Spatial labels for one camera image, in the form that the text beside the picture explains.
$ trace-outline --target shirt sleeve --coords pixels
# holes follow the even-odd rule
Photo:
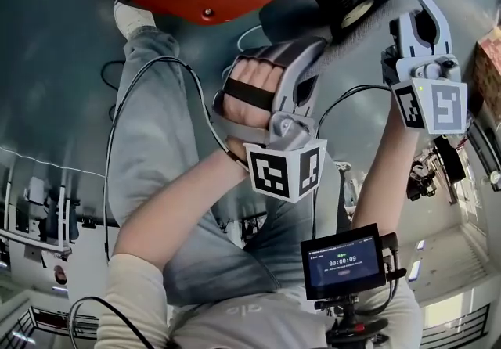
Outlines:
[[[167,298],[164,277],[155,266],[129,254],[113,256],[105,300],[125,315],[153,347],[165,347],[168,340]],[[106,308],[99,320],[95,348],[144,349],[144,345]]]
[[[375,290],[368,290],[359,295],[359,308],[371,309],[381,306],[390,294],[387,284]],[[423,316],[420,306],[416,302],[414,292],[409,288],[405,279],[398,281],[395,297],[388,307],[376,318],[386,318],[388,327],[382,333],[390,340],[383,345],[387,349],[417,349],[423,336]]]

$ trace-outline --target black monitor frame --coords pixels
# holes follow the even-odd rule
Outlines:
[[[370,237],[373,237],[374,239],[379,273],[369,275],[365,278],[354,279],[352,281],[339,282],[325,286],[312,286],[308,261],[309,252],[314,250],[327,249],[329,247],[338,246],[343,243],[350,243]],[[333,297],[348,295],[350,293],[358,293],[364,290],[370,290],[372,288],[377,288],[386,284],[386,272],[384,271],[383,262],[383,244],[379,236],[377,224],[371,224],[365,227],[352,229],[351,231],[342,232],[337,235],[326,236],[325,238],[301,242],[301,256],[303,259],[303,271],[305,273],[306,299],[308,300],[330,299]]]

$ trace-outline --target screen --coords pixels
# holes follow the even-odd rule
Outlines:
[[[374,238],[308,252],[310,283],[319,287],[379,273]]]

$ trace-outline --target dark gray floor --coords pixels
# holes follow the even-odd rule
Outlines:
[[[491,27],[496,0],[435,0],[448,17],[454,53],[466,66],[474,43]],[[3,0],[0,10],[0,144],[18,153],[102,174],[106,137],[110,127],[108,109],[114,91],[99,77],[101,66],[122,59],[124,39],[114,26],[112,0]],[[174,17],[157,18],[158,26],[180,42],[182,58],[199,73],[210,101],[221,86],[221,71],[237,54],[236,39],[258,23],[256,13],[215,27],[198,27]],[[266,42],[260,32],[247,44]],[[379,84],[380,51],[391,44],[384,29],[365,41],[356,52],[334,64],[322,76],[317,113],[348,88]],[[200,155],[214,148],[201,116],[195,89],[187,79],[190,109],[196,126]],[[364,92],[332,112],[322,131],[336,159],[348,160],[355,171],[367,172],[382,133],[389,95]],[[2,153],[0,161],[12,161]],[[34,170],[29,160],[16,167]],[[36,173],[48,174],[43,166]],[[51,171],[53,184],[59,172]],[[23,188],[21,178],[16,191]],[[99,206],[103,180],[80,174],[77,195],[82,203]]]

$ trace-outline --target person's left hand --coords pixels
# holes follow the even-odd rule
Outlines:
[[[256,88],[275,93],[282,73],[282,67],[274,67],[270,63],[258,62],[256,59],[242,59],[233,67],[230,77]],[[225,95],[222,106],[225,117],[237,124],[254,128],[268,128],[269,126],[269,119],[272,116],[269,111],[254,107],[230,95]],[[229,149],[241,160],[245,160],[247,155],[242,143],[242,141],[232,136],[229,136],[226,140]]]

